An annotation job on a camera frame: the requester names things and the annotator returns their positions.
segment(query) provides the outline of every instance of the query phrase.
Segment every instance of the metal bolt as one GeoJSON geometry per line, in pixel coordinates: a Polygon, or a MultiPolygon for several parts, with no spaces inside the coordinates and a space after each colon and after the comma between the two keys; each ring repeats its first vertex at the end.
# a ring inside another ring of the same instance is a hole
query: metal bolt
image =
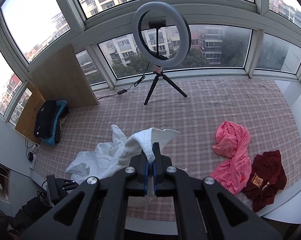
{"type": "Polygon", "coordinates": [[[215,179],[212,178],[212,177],[206,177],[206,178],[204,179],[204,182],[205,182],[206,184],[208,184],[208,185],[213,185],[213,184],[215,183],[215,179]]]}
{"type": "Polygon", "coordinates": [[[126,171],[127,173],[133,173],[133,172],[135,172],[135,168],[132,167],[132,166],[128,166],[128,167],[126,167],[125,171],[126,171]]]}
{"type": "Polygon", "coordinates": [[[96,177],[89,177],[88,179],[87,179],[87,183],[88,184],[96,184],[96,182],[97,182],[97,178],[96,177]]]}
{"type": "Polygon", "coordinates": [[[169,172],[169,173],[174,173],[174,172],[177,171],[177,168],[174,167],[174,166],[168,166],[166,171],[169,172]]]}

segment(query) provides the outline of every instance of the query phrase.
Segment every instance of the wooden board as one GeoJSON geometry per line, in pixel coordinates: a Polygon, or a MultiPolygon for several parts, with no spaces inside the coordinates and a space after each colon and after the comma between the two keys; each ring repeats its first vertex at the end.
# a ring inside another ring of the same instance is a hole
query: wooden board
{"type": "Polygon", "coordinates": [[[34,136],[34,128],[36,115],[45,102],[45,99],[34,85],[29,83],[27,88],[32,92],[32,94],[28,99],[24,110],[21,112],[15,129],[25,137],[31,139],[33,142],[40,144],[41,139],[34,136]]]}
{"type": "Polygon", "coordinates": [[[46,100],[66,100],[70,109],[98,104],[71,44],[44,60],[30,77],[46,100]]]}

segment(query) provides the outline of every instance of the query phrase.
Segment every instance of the twisted pink fabric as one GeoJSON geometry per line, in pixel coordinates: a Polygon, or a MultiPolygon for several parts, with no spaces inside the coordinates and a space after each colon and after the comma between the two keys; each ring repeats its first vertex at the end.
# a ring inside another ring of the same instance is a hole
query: twisted pink fabric
{"type": "Polygon", "coordinates": [[[234,195],[246,186],[252,172],[247,150],[250,138],[246,128],[228,121],[223,122],[216,132],[218,144],[212,148],[215,153],[229,160],[219,164],[211,177],[234,195]]]}

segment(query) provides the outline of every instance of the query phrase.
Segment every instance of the plaid tablecloth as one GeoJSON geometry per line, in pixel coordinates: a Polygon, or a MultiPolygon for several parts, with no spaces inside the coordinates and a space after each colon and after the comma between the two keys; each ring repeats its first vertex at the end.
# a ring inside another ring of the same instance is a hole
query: plaid tablecloth
{"type": "MultiPolygon", "coordinates": [[[[60,143],[52,148],[42,145],[34,171],[43,178],[55,174],[70,178],[65,170],[79,151],[93,151],[99,142],[112,140],[110,126],[116,124],[127,137],[156,127],[174,129],[180,135],[164,148],[162,154],[172,164],[187,169],[202,179],[225,160],[216,155],[217,127],[225,120],[248,129],[252,139],[248,154],[279,149],[287,175],[287,187],[301,178],[301,141],[292,112],[284,95],[272,80],[214,79],[177,82],[188,94],[180,95],[169,84],[158,84],[147,106],[143,105],[149,86],[132,88],[120,96],[103,98],[98,106],[72,109],[63,125],[60,143]]],[[[113,94],[98,91],[97,97],[113,94]]],[[[243,193],[237,197],[252,206],[243,193]]],[[[132,217],[174,221],[172,198],[154,198],[142,208],[128,208],[132,217]]]]}

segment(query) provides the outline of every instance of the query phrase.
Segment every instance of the sky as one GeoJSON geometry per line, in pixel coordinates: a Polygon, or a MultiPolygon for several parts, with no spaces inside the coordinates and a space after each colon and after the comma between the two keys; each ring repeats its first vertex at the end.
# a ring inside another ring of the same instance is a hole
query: sky
{"type": "MultiPolygon", "coordinates": [[[[296,0],[284,0],[301,11],[296,0]]],[[[6,0],[2,12],[20,50],[29,52],[56,31],[52,18],[60,12],[56,0],[6,0]]],[[[12,70],[0,53],[0,96],[12,70]]]]}

